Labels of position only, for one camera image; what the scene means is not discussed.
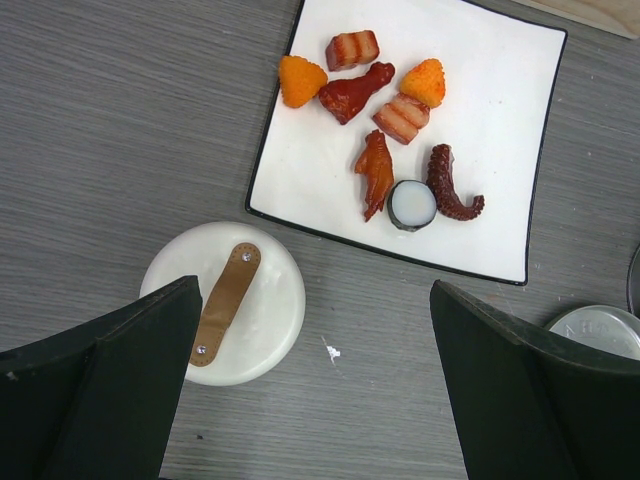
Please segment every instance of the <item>leather strap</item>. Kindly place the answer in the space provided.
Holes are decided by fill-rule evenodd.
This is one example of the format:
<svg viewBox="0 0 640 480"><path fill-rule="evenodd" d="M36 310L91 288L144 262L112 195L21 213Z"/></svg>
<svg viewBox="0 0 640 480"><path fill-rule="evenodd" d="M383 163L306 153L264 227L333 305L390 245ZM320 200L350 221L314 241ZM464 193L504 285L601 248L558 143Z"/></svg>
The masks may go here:
<svg viewBox="0 0 640 480"><path fill-rule="evenodd" d="M251 243L241 243L231 252L200 316L189 360L192 365L205 367L216 358L224 334L260 266L260 259L260 250Z"/></svg>

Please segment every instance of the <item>glazed chicken piece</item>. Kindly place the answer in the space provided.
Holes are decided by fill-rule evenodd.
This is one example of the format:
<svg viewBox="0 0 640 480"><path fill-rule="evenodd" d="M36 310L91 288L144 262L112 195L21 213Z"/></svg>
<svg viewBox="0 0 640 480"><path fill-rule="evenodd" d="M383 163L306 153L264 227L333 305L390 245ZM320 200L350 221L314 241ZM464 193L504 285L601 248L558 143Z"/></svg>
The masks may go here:
<svg viewBox="0 0 640 480"><path fill-rule="evenodd" d="M366 147L358 158L354 171L367 177L367 210L364 221L368 222L376 212L382 211L394 179L391 154L384 134L380 130L374 130L366 136L365 141Z"/></svg>
<svg viewBox="0 0 640 480"><path fill-rule="evenodd" d="M327 83L318 92L318 99L340 125L345 125L360 113L371 95L391 82L395 73L390 63L376 62L362 77Z"/></svg>

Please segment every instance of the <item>round lid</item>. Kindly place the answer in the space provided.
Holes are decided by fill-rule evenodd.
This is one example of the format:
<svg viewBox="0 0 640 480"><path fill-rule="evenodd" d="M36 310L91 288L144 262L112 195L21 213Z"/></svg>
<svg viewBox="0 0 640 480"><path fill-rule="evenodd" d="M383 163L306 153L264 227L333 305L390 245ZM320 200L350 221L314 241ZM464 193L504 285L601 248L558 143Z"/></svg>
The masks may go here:
<svg viewBox="0 0 640 480"><path fill-rule="evenodd" d="M607 305L572 310L552 322L550 331L583 345L640 360L640 320Z"/></svg>
<svg viewBox="0 0 640 480"><path fill-rule="evenodd" d="M305 290L295 260L272 236L239 223L208 223L174 238L151 262L140 296L197 275L204 309L232 250L245 242L260 250L260 265L213 362L187 367L192 382L227 386L253 380L285 357L302 328Z"/></svg>

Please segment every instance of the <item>gray tabletop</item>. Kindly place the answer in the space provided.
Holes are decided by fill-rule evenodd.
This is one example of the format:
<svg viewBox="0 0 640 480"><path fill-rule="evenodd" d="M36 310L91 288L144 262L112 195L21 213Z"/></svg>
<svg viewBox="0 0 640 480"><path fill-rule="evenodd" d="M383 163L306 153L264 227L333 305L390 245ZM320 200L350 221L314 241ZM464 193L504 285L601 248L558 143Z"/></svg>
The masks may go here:
<svg viewBox="0 0 640 480"><path fill-rule="evenodd" d="M570 39L546 135L529 284L403 263L262 221L243 201L298 0L0 5L0 350L137 298L162 246L219 220L297 260L307 313L248 384L186 383L163 475L466 478L429 318L445 279L543 324L626 307L640 242L640 43L510 2ZM341 351L335 366L324 340Z"/></svg>

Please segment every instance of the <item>black plate rim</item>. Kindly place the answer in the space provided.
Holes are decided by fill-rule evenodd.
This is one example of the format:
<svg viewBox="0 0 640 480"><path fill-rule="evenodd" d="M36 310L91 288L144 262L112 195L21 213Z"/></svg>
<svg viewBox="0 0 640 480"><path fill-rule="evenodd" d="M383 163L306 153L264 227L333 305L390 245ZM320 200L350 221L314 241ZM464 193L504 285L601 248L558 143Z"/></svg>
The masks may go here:
<svg viewBox="0 0 640 480"><path fill-rule="evenodd" d="M631 259L631 263L629 264L629 271L627 272L627 308L632 315L636 315L636 312L634 312L635 309L633 308L633 298L631 298L631 283L633 281L633 267L636 264L639 264L638 262L640 262L640 245L638 245L638 248L633 254L633 258Z"/></svg>
<svg viewBox="0 0 640 480"><path fill-rule="evenodd" d="M327 240L333 240L335 242L339 242L342 243L344 245L348 245L350 247L355 247L355 248L359 248L361 250L366 250L368 252L372 252L372 253L376 253L379 255L384 255L386 257L390 257L390 258L394 258L396 260L401 260L404 262L408 262L408 263L412 263L414 265L420 265L423 267L428 267L428 268L433 268L436 270L442 270L445 272L449 272L449 273L454 273L457 275L462 275L462 276L466 276L466 277L472 277L472 278L478 278L478 279L482 279L482 280L490 280L490 281L494 281L494 282L499 282L499 283L504 283L507 285L516 285L516 286L526 286L529 283L529 245L530 245L530 239L531 239L531 224L533 222L533 207L534 207L534 201L535 201L535 196L536 196L536 187L538 185L538 174L540 172L540 163L541 163L541 159L542 159L542 151L544 148L544 140L546 137L546 133L547 133L547 126L548 126L548 122L549 122L549 115L551 112L551 105L553 104L553 96L555 93L555 89L556 89L556 83L558 81L558 73L560 72L560 64L562 63L562 58L564 56L564 51L565 48L567 46L567 40L569 39L569 32L564 29L564 28L560 28L560 27L551 27L549 25L544 25L538 22L534 22L531 20L525 20L522 18L518 18L516 16L510 15L508 13L503 13L503 12L499 12L497 10L494 10L492 8L489 7L485 7L484 5L479 5L478 3L472 1L472 0L462 0L470 5L474 5L478 8L482 8L483 10L487 10L489 12L498 14L498 15L502 15L504 17L508 17L511 18L513 20L518 20L520 22L523 23L528 23L530 25L535 25L538 27L543 27L543 28L547 28L549 30L555 30L558 32L562 32L564 33L564 41L562 43L562 48L560 49L560 55L558 56L558 64L556 65L556 72L553 78L553 83L551 84L551 91L549 93L549 102L547 104L547 112L545 114L545 119L544 119L544 124L543 124L543 128L542 128L542 134L540 136L540 147L538 149L538 160L536 162L536 171L533 177L533 188L532 188L532 192L531 192L531 202L530 202L530 206L529 206L529 220L528 220L528 224L527 224L527 239L526 239L526 245L525 245L525 265L524 265L524 281L519 282L519 281L515 281L515 280L507 280L504 278L498 278L498 277L491 277L491 276L487 276L487 275L482 275L482 274L478 274L478 273L473 273L473 272L468 272L466 270L461 270L461 269L456 269L456 268L451 268L451 267L447 267L444 265L438 265L438 264L434 264L431 262L425 262L422 260L417 260L415 258L411 258L411 257L407 257L404 255L399 255L397 253L393 253L393 252L389 252L387 250L383 250L380 248L376 248L376 247L372 247L371 245L366 245L364 243L360 243L360 242L356 242L353 240L349 240L348 238L344 238L344 237L340 237L338 235L332 235L330 233L326 233L326 232L322 232L320 230L315 230L313 228L309 228L309 227L305 227L304 225L300 225L297 223L293 223L293 222L289 222L287 220L283 220L281 218L278 217L274 217L272 215L268 215L264 212L261 212L255 208L253 208L251 206L251 196L253 194L253 187L255 185L255 181L256 181L256 177L258 175L258 169L260 167L260 160L262 157L262 152L264 150L264 146L266 144L267 141L267 136L269 135L269 127L271 126L271 120L273 118L273 113L275 111L275 106L276 106L276 102L278 100L278 94L280 93L280 82L278 81L278 79L276 78L276 84L275 84L275 88L274 91L272 93L272 97L271 97L271 104L269 106L269 112L267 114L266 120L264 122L264 126L263 126L263 130L262 130L262 136L260 139L260 144L258 146L258 151L256 153L256 157L255 157L255 162L254 162L254 166L253 166L253 170L251 172L251 180L249 182L249 188L247 190L247 195L245 197L245 202L244 202L244 208L245 211L251 215L254 215L256 217L260 217L263 218L265 220L271 221L273 223L277 223L279 225L283 225L285 227L289 227L289 228L293 228L295 230L299 230L301 232L305 232L311 235L315 235L318 237L322 237L322 238L326 238ZM285 52L283 53L283 55L288 55L291 52L291 47L293 45L293 41L295 39L296 33L298 31L298 24L300 23L300 18L302 17L302 11L304 10L304 4L305 4L305 0L300 0L300 3L298 4L298 10L296 12L296 16L291 28L291 32L289 34L289 41L287 42L287 47L285 49Z"/></svg>

